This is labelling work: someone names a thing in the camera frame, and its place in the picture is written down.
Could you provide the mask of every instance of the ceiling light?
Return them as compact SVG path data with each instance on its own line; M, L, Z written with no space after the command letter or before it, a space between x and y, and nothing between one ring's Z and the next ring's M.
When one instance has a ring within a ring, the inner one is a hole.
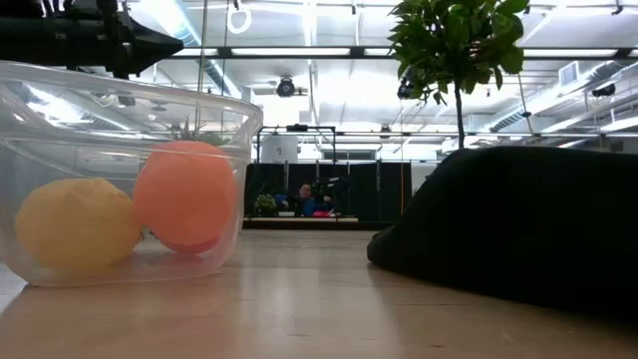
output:
M243 48L231 49L237 56L348 56L346 48Z
M390 48L385 49L364 49L363 54L365 56L388 56L394 54L395 51Z
M618 120L607 126L601 127L600 132L607 133L612 131L620 131L620 130L628 129L634 126L638 126L638 117L630 118L626 120Z
M219 52L217 49L203 49L204 56L217 56ZM186 48L183 49L176 54L172 55L173 57L186 57L186 56L200 56L201 49L200 48Z
M616 49L525 49L527 57L604 57L613 56Z

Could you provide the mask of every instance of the wooden table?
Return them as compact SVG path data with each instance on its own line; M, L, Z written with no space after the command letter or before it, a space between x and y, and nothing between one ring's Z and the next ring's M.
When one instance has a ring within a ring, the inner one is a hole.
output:
M628 325L412 280L369 232L245 231L220 274L24 288L0 266L0 358L638 358Z

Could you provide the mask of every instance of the ceiling beam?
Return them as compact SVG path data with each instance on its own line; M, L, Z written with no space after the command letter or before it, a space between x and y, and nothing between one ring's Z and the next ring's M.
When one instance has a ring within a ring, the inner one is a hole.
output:
M326 60L393 60L391 49L384 46L263 46L205 47L207 60L232 59L326 59ZM527 61L576 61L638 59L638 48L555 48L522 47ZM175 54L172 60L198 60L193 52Z

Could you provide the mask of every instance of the black object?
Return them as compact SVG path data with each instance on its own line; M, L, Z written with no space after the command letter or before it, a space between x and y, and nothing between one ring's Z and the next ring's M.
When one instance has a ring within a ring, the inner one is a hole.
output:
M40 0L0 0L0 15L12 16L16 18L42 17L42 6Z
M595 98L599 98L603 96L611 96L615 93L616 93L616 85L611 84L611 85L605 86L602 89L592 91L591 95L593 95Z
M295 94L295 85L292 83L291 78L282 78L277 86L277 95L279 97L287 98L292 97Z
M401 79L399 90L397 90L397 97L400 100L408 100L412 98L412 92L415 90L414 84L410 81L412 79L412 68L408 69L406 76Z
M638 157L499 147L451 154L368 258L437 283L638 318Z
M35 1L0 0L0 59L44 66L105 66L127 79L183 48L180 40L118 12L116 0L97 8L65 1L65 11L42 18Z
M391 132L392 130L390 130L390 126L388 125L383 125L381 127L381 132ZM387 140L390 138L390 136L380 136L379 137L381 140Z

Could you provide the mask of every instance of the camera equipment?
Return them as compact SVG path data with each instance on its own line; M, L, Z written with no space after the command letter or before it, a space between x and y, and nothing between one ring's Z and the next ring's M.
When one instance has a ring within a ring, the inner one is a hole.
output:
M295 94L295 85L291 78L282 78L277 86L277 95L279 97L292 97Z
M408 100L412 97L412 92L415 89L415 86L410 82L412 79L412 68L408 69L406 76L401 79L401 85L399 85L399 90L397 91L397 96L401 100Z
M591 92L595 98L603 97L603 96L611 96L616 93L616 85L611 84L607 85L604 88L596 89Z
M180 40L140 25L117 0L0 0L0 60L44 66L104 66L128 79L183 49Z

